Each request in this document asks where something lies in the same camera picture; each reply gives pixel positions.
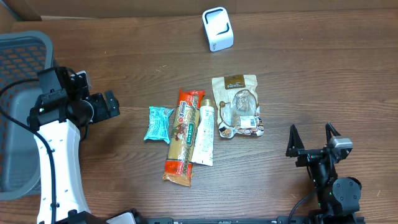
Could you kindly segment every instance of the nuts in bag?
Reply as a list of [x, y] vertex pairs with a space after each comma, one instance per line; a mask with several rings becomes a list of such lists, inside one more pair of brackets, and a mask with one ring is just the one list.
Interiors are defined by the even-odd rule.
[[185, 93], [180, 89], [164, 180], [191, 186], [192, 154], [200, 118], [200, 102], [204, 95], [205, 91]]
[[262, 136], [264, 126], [257, 100], [256, 75], [233, 75], [212, 79], [213, 94], [218, 107], [217, 124], [220, 136], [235, 134]]

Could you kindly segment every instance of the food package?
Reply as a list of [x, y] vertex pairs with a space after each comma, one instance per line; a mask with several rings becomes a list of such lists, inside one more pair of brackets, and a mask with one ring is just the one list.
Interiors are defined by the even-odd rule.
[[144, 140], [164, 140], [170, 143], [169, 138], [169, 117], [174, 109], [149, 107], [149, 127]]
[[213, 94], [218, 107], [217, 124], [220, 136], [235, 134], [262, 136], [264, 126], [257, 100], [255, 75], [234, 75], [213, 78]]
[[164, 180], [191, 186], [192, 154], [200, 118], [200, 102], [204, 95], [205, 91], [185, 93], [180, 89]]
[[200, 103], [200, 124], [198, 127], [192, 162], [213, 165], [214, 143], [214, 101], [204, 99]]

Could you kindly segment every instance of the white device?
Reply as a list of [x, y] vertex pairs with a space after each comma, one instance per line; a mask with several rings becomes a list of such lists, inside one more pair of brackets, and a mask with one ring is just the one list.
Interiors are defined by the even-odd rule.
[[203, 13], [202, 19], [212, 52], [223, 50], [234, 44], [232, 26], [225, 8], [209, 9]]

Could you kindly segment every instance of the blue snack wrapper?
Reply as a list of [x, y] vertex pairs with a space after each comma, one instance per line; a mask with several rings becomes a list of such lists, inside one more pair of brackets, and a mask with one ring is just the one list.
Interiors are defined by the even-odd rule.
[[149, 127], [144, 140], [164, 140], [170, 144], [169, 117], [174, 109], [149, 107]]

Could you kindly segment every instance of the gold cap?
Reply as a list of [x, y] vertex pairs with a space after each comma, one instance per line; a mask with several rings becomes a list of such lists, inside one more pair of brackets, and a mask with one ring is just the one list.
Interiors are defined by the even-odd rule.
[[211, 106], [214, 107], [214, 101], [211, 99], [204, 99], [200, 102], [200, 106]]

